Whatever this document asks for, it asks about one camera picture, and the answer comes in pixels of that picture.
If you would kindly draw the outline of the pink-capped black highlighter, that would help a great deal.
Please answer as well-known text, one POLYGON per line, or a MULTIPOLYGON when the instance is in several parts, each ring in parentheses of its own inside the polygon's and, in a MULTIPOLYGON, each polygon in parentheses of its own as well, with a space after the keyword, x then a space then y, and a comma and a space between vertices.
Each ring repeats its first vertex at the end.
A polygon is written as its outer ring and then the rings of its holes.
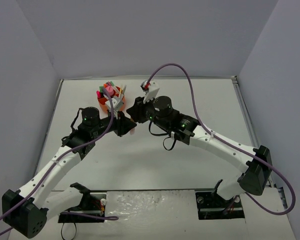
POLYGON ((99 90, 96 91, 96 95, 98 99, 101 99, 103 97, 102 92, 100 92, 99 90))

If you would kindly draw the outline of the pink-capped clear bottle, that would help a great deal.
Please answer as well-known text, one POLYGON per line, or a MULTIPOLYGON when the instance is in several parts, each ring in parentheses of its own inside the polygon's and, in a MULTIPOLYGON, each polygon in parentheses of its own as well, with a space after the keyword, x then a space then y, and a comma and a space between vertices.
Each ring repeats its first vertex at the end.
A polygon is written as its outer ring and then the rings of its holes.
POLYGON ((115 94, 116 94, 116 92, 115 92, 115 90, 114 90, 114 88, 112 87, 112 86, 107 86, 106 88, 105 88, 106 90, 107 90, 107 92, 109 93, 109 95, 112 97, 112 96, 114 96, 115 94))

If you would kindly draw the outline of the yellow thin pen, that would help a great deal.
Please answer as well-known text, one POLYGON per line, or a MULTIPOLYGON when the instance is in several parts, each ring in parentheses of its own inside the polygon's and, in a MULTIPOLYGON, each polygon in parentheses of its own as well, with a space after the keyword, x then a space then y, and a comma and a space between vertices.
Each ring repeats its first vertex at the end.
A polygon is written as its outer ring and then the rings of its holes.
POLYGON ((124 85, 121 89, 120 89, 120 98, 122 99, 124 97, 125 91, 126 91, 126 85, 124 85))

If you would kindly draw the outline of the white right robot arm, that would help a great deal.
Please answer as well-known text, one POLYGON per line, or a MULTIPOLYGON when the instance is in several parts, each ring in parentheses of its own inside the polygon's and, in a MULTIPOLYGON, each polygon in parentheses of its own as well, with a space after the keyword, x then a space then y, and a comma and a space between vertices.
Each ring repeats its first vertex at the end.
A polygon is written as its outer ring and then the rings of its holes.
POLYGON ((267 147, 261 145, 255 148, 224 136, 218 137, 210 128, 202 127, 197 119, 174 109, 167 96, 159 96, 149 102, 137 97, 126 112, 134 122, 141 124, 150 121, 174 141, 206 150, 239 170, 233 179, 217 182, 211 195, 216 206, 222 207, 243 193, 254 196, 263 194, 272 172, 269 167, 272 164, 271 153, 267 147))

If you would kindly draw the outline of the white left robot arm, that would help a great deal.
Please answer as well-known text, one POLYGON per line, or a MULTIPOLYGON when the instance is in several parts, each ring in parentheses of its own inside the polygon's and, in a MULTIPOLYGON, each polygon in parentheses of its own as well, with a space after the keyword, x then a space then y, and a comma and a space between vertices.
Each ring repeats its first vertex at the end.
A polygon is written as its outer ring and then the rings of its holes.
POLYGON ((114 132, 122 137, 136 127, 122 111, 108 110, 108 116, 100 118, 95 107, 80 108, 76 114, 81 123, 70 125, 71 133, 61 140, 61 146, 52 159, 18 190, 7 190, 1 199, 2 220, 28 239, 43 229, 48 219, 77 206, 87 208, 91 203, 90 191, 79 183, 49 199, 51 191, 64 176, 78 165, 95 147, 96 141, 114 132))

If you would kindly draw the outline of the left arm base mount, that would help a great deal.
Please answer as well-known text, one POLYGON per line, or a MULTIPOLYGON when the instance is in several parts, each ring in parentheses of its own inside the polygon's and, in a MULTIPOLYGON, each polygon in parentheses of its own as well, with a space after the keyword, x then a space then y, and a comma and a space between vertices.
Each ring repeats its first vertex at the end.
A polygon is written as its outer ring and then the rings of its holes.
POLYGON ((61 239, 74 240, 77 235, 78 224, 104 223, 104 219, 95 219, 80 214, 103 218, 105 217, 106 204, 107 194, 105 192, 91 192, 79 205, 67 209, 66 212, 73 212, 79 215, 61 214, 58 217, 58 223, 62 224, 60 230, 61 239))

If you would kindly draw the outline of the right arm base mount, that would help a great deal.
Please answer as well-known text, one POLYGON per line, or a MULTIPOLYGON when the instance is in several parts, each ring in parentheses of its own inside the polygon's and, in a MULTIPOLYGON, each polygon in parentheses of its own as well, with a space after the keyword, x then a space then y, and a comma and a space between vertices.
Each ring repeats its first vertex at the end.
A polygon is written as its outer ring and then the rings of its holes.
POLYGON ((239 196, 224 200, 217 195, 222 180, 214 188, 195 191, 197 215, 199 220, 231 220, 244 219, 245 214, 239 196))

